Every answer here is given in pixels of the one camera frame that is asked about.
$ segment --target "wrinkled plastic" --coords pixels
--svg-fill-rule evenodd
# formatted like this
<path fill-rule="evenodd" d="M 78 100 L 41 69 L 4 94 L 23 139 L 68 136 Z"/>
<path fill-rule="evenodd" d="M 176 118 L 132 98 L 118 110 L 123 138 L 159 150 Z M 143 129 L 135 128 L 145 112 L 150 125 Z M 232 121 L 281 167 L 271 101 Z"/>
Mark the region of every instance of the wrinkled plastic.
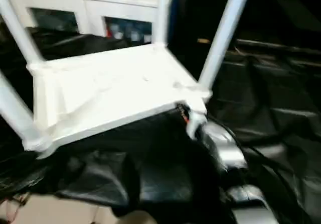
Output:
<path fill-rule="evenodd" d="M 46 31 L 34 37 L 49 59 L 126 44 Z M 1 51 L 12 62 L 2 63 L 2 70 L 32 106 L 31 77 L 9 46 Z M 208 103 L 210 118 L 234 133 L 250 168 L 247 181 L 263 191 L 280 223 L 321 221 L 319 85 L 318 67 L 228 54 Z M 3 198 L 31 191 L 108 205 L 118 215 L 147 210 L 158 223 L 233 223 L 219 196 L 213 159 L 202 143 L 187 137 L 178 110 L 69 144 L 41 161 L 3 128 Z"/>

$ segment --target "floor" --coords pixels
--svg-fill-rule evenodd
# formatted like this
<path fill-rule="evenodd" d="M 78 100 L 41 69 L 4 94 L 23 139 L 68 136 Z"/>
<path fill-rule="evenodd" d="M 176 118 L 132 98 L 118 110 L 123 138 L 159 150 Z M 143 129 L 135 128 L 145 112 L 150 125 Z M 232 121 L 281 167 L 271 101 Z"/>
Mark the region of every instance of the floor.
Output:
<path fill-rule="evenodd" d="M 0 206 L 0 217 L 7 219 L 14 215 L 16 206 L 3 203 Z M 79 201 L 60 200 L 51 196 L 32 196 L 27 205 L 21 208 L 14 224 L 99 224 L 117 223 L 110 208 L 90 205 Z"/>

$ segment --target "black fabric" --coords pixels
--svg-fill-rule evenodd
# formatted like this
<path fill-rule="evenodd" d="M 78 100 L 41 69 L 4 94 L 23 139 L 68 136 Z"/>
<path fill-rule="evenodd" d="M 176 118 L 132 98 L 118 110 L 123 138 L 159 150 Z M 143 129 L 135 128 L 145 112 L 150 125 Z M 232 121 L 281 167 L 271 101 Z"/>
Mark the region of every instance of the black fabric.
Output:
<path fill-rule="evenodd" d="M 126 45 L 64 34 L 36 31 L 33 36 L 47 59 Z M 19 51 L 10 44 L 0 49 L 12 59 L 2 61 L 1 70 L 32 106 L 31 77 Z M 252 46 L 240 49 L 251 52 Z M 227 54 L 208 103 L 209 117 L 235 134 L 249 162 L 247 181 L 263 190 L 280 223 L 308 223 L 310 218 L 320 223 L 318 67 L 289 61 L 302 58 L 292 53 L 271 52 L 267 46 L 261 51 L 269 57 Z M 118 215 L 144 209 L 159 223 L 233 223 L 213 160 L 201 143 L 186 136 L 178 110 L 63 146 L 45 160 L 23 152 L 17 136 L 1 123 L 3 198 L 31 191 L 108 205 Z"/>

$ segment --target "white table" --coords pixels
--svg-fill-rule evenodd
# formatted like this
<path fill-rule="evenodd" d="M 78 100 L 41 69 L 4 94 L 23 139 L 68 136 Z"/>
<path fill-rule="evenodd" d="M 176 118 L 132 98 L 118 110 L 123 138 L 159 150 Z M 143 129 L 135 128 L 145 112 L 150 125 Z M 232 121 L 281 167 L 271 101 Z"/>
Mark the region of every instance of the white table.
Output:
<path fill-rule="evenodd" d="M 75 14 L 81 34 L 106 36 L 104 17 L 154 22 L 157 0 L 11 0 L 25 27 L 35 27 L 30 8 L 68 11 Z"/>

